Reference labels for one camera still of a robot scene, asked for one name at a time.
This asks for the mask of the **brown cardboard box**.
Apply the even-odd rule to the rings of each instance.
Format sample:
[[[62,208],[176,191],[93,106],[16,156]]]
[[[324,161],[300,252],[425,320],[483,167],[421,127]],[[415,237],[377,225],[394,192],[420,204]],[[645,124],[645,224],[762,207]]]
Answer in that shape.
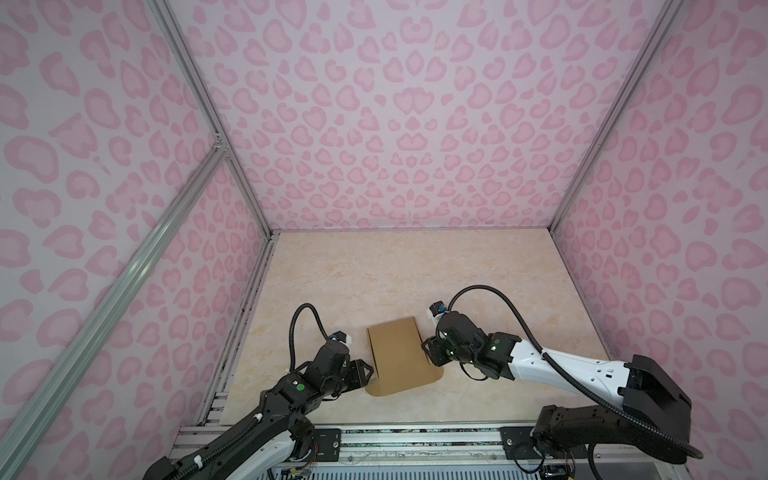
[[[414,317],[392,320],[367,329],[375,378],[365,387],[374,397],[385,397],[437,382],[442,367],[434,366],[422,350]]]

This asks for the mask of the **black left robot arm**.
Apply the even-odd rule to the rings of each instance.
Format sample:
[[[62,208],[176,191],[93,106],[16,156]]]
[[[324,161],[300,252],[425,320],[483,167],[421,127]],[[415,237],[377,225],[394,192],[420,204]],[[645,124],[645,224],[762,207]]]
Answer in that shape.
[[[347,345],[333,337],[314,359],[292,368],[260,393],[258,406],[211,442],[182,457],[164,456],[145,479],[256,479],[286,462],[310,467],[323,456],[326,441],[308,415],[324,401],[361,389],[374,368],[353,360]]]

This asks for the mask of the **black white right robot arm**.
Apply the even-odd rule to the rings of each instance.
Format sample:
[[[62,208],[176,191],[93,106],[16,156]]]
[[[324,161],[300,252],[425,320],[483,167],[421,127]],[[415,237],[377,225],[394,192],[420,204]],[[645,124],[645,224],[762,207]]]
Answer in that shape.
[[[692,401],[653,359],[591,359],[538,347],[517,335],[487,334],[466,315],[441,303],[429,308],[435,333],[422,348],[433,365],[456,362],[485,380],[535,382],[580,393],[591,406],[541,409],[530,437],[561,450],[619,444],[681,465],[702,458],[690,443]]]

